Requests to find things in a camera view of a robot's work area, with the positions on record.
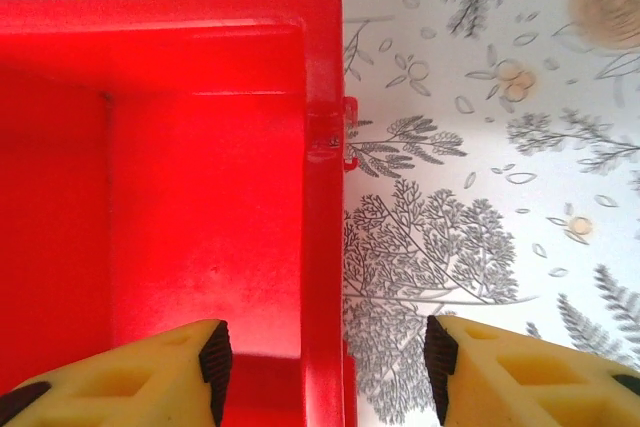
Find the orange dot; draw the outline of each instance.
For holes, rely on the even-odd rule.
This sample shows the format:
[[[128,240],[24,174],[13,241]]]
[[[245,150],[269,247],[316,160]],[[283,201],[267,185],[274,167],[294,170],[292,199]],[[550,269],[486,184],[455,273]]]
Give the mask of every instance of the orange dot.
[[[593,231],[593,224],[585,217],[574,217],[569,221],[569,230],[577,235],[587,235]]]

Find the red plastic crate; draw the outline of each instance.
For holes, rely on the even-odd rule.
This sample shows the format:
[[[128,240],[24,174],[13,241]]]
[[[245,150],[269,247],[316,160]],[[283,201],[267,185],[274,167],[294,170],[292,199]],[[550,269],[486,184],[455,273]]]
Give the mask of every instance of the red plastic crate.
[[[0,391],[219,317],[225,426],[355,425],[341,20],[341,0],[0,1]]]

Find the floral pattern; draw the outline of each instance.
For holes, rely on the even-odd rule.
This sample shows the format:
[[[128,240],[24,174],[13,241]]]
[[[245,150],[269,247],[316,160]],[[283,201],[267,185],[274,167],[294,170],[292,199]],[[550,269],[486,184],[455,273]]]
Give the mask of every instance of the floral pattern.
[[[360,426],[437,425],[430,314],[639,365],[639,2],[344,0]]]

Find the black rubber pad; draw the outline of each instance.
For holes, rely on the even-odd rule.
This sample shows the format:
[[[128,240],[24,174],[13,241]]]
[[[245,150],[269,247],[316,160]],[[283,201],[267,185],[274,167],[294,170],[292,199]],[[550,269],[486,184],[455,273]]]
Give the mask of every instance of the black rubber pad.
[[[620,385],[626,387],[631,392],[640,397],[640,378],[626,374],[614,375],[613,378]]]
[[[216,427],[222,423],[232,356],[229,327],[226,322],[220,322],[198,355],[202,378],[211,384],[211,413]]]
[[[49,382],[36,382],[0,397],[0,427],[33,404],[51,388]]]
[[[434,315],[427,318],[427,335],[424,343],[424,362],[429,373],[431,392],[436,404],[440,425],[444,425],[449,408],[447,384],[456,370],[458,342],[449,335]]]

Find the yellow foam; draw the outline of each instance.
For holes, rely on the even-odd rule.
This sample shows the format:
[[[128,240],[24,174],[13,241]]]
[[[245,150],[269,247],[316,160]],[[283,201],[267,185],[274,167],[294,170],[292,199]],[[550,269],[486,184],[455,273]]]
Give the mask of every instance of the yellow foam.
[[[52,387],[7,427],[214,427],[198,355],[219,325],[196,322],[32,378],[22,385]]]
[[[638,372],[459,317],[437,320],[458,343],[446,427],[640,426],[640,397],[612,377]]]

